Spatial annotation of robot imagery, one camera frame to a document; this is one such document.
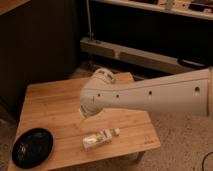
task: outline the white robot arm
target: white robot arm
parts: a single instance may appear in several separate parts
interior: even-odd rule
[[[151,112],[213,114],[212,69],[174,76],[114,84],[115,77],[98,69],[80,94],[80,111],[85,118],[103,108],[140,109]]]

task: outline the black plate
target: black plate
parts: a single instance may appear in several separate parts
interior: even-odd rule
[[[53,146],[51,133],[43,128],[34,128],[22,134],[13,146],[12,159],[16,166],[30,169],[41,164]]]

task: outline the cable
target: cable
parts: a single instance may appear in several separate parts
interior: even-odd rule
[[[206,154],[204,157],[203,157],[203,161],[202,161],[202,171],[205,171],[205,161],[206,161],[206,159],[207,159],[207,157],[208,156],[210,156],[211,154],[213,154],[213,151],[212,152],[210,152],[210,153],[208,153],[208,154]]]

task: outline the small wooden table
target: small wooden table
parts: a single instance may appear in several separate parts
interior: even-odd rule
[[[117,83],[132,82],[129,73],[117,74]],[[32,171],[52,170],[92,161],[143,152],[160,147],[160,141],[145,111],[104,109],[80,122],[79,93],[88,78],[30,85],[27,89],[16,139],[25,131],[42,127],[54,137],[48,159]],[[82,138],[94,131],[120,128],[109,144],[85,151]],[[20,171],[12,161],[8,171]]]

